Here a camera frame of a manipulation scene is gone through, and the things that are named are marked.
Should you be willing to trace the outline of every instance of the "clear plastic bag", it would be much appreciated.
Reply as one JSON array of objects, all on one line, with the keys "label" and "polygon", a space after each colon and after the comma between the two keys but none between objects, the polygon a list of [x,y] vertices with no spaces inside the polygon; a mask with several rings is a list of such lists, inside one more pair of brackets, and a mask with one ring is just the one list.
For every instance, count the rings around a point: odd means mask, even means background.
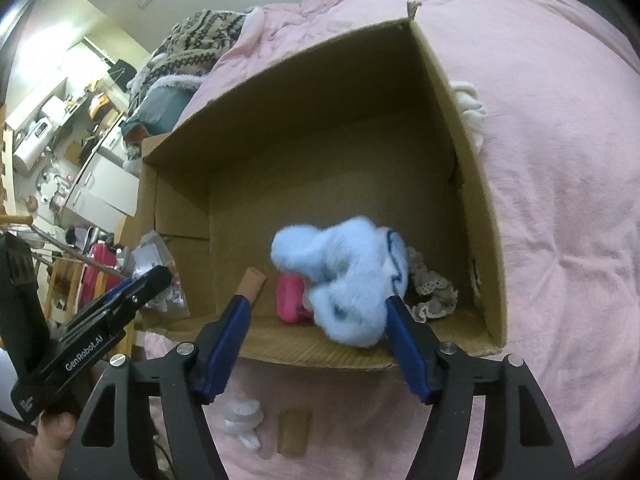
[{"label": "clear plastic bag", "polygon": [[180,274],[174,258],[160,235],[155,231],[149,231],[142,237],[140,244],[133,250],[131,255],[135,260],[135,268],[132,274],[134,280],[158,265],[167,267],[174,277],[171,285],[149,301],[146,307],[153,308],[171,317],[187,317],[189,315],[189,307],[180,284]]}]

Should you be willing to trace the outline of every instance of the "patterned blanket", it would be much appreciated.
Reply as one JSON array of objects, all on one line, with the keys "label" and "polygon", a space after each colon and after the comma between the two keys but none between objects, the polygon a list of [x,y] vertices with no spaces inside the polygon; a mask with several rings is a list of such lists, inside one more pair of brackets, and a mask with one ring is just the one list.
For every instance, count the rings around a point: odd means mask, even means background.
[{"label": "patterned blanket", "polygon": [[129,83],[129,117],[162,78],[178,75],[185,76],[191,84],[199,83],[238,40],[245,17],[242,12],[204,9],[176,23],[151,60]]}]

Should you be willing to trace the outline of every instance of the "pink blanket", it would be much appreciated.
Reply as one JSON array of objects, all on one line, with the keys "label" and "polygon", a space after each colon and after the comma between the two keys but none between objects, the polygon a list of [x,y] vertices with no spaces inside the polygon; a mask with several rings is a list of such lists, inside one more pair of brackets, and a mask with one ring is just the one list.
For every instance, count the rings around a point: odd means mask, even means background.
[{"label": "pink blanket", "polygon": [[[281,58],[404,16],[407,0],[305,0],[256,10],[185,109]],[[419,0],[417,21],[452,80],[488,110],[482,163],[507,272],[509,352],[537,377],[582,463],[640,423],[640,62],[575,0]],[[149,335],[147,351],[171,347]],[[404,478],[428,408],[397,372],[350,374],[241,362],[229,392],[263,402],[263,450],[209,420],[233,480]],[[281,408],[308,406],[306,457],[274,452]],[[460,478],[470,479],[480,420]]]}]

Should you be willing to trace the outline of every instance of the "cabinet door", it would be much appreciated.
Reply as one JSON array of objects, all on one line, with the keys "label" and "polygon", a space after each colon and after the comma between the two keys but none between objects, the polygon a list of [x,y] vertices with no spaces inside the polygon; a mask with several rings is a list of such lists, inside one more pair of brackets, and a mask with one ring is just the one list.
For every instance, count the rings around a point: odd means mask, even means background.
[{"label": "cabinet door", "polygon": [[87,163],[80,186],[123,213],[135,216],[138,179],[99,153]]},{"label": "cabinet door", "polygon": [[125,217],[123,213],[86,189],[78,189],[78,193],[69,201],[67,207],[90,224],[108,233],[115,232]]}]

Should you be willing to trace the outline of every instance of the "cardboard box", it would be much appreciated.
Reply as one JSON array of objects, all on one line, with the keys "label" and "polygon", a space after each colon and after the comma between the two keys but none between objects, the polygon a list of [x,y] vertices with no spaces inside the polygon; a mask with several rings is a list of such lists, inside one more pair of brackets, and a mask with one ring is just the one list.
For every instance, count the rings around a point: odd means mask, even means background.
[{"label": "cardboard box", "polygon": [[[308,367],[392,366],[385,343],[354,349],[276,316],[270,245],[289,224],[355,215],[396,229],[460,292],[431,325],[474,355],[506,338],[502,257],[488,187],[447,81],[417,24],[396,20],[333,38],[231,89],[162,139],[145,141],[141,233],[164,235],[190,319],[147,325],[193,340],[247,267],[267,282],[241,355]],[[480,277],[474,297],[470,269]]]}]

